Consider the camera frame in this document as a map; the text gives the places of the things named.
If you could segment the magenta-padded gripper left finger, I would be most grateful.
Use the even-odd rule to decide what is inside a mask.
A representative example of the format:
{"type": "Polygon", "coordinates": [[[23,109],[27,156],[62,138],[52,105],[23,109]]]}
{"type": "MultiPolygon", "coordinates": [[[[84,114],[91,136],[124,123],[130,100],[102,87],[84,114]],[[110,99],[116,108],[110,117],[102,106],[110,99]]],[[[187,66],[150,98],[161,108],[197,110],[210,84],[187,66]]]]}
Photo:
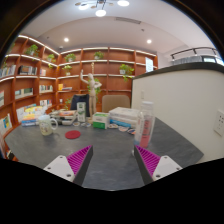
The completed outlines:
{"type": "Polygon", "coordinates": [[[59,155],[44,170],[81,186],[92,156],[93,146],[89,145],[69,156],[59,155]]]}

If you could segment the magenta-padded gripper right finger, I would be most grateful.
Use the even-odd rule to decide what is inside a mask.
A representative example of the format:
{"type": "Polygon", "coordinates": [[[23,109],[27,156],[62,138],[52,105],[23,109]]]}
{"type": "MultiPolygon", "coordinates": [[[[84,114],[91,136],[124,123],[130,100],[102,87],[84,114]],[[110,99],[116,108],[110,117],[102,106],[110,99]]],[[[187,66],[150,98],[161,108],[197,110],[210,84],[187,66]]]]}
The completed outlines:
{"type": "Polygon", "coordinates": [[[134,146],[134,156],[145,185],[182,169],[169,156],[158,156],[137,145],[134,146]]]}

